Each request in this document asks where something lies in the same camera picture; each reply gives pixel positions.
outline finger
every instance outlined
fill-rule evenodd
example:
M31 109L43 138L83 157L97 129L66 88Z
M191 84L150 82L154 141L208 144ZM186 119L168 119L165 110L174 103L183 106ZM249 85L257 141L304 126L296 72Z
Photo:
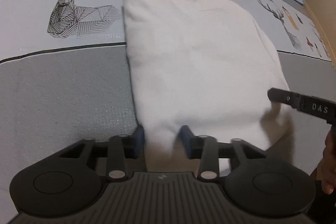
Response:
M328 144L323 150L323 158L324 159L333 159L336 161L336 154L334 152L334 145Z
M330 185L324 179L322 179L321 186L322 186L322 191L327 195L330 195L334 191L334 187L332 185Z
M324 159L322 163L322 177L330 185L336 187L335 161Z
M330 147L334 146L334 139L333 139L333 136L331 134L331 130L328 132L327 136L325 137L324 144L325 144L325 146L330 146Z

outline white towel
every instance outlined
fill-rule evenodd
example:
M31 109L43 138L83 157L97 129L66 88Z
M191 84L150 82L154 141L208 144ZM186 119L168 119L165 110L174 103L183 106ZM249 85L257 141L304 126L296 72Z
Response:
M185 124L264 150L286 132L289 108L267 97L271 87L288 90L278 54L246 10L229 0L124 0L124 15L149 170L187 169L174 148Z

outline deer antler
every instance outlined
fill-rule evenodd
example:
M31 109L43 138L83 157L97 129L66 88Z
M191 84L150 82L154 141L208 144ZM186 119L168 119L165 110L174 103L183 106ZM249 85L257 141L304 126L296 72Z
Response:
M312 27L312 30L313 30L313 32L314 32L314 34L317 36L317 38L320 40L320 42L321 43L323 43L323 40L322 40L322 38L320 37L320 35L319 34L317 34L316 32L315 32L315 30L314 29L316 29L316 27L315 26L313 26Z
M284 14L281 10L277 9L276 11L272 10L269 5L267 4L267 7L261 2L261 0L257 0L257 2L259 2L259 4L264 7L267 11L271 12L275 18L277 18L278 20L280 21L283 21L283 17L284 17Z

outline deer illustration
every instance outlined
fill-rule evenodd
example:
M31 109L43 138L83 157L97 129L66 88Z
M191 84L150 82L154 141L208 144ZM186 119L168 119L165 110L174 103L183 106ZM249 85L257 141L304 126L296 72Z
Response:
M300 45L300 41L299 39L293 35L292 33L290 33L286 26L285 26L285 21L283 20L283 17L284 17L284 14L283 12L276 6L276 4L274 3L273 0L257 0L259 2L259 4L264 7L267 11L271 12L273 14L273 16L280 20L280 22L282 23L291 43L292 43L292 46L295 48L295 49L300 49L301 48L301 45Z
M101 7L76 6L75 0L58 0L49 19L47 32L54 37L77 37L106 31L120 18L112 5Z

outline black handheld device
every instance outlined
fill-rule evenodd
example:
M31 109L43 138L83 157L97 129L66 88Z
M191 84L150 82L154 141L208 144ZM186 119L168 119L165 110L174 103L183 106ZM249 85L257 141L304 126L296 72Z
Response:
M335 125L332 102L279 89L268 97ZM108 142L79 141L27 167L10 184L19 212L10 223L314 223L306 213L315 183L305 172L241 139L219 143L188 126L179 138L188 158L200 159L197 175L127 170L125 160L143 152L142 126ZM99 175L100 158L106 167ZM219 158L230 161L226 177Z

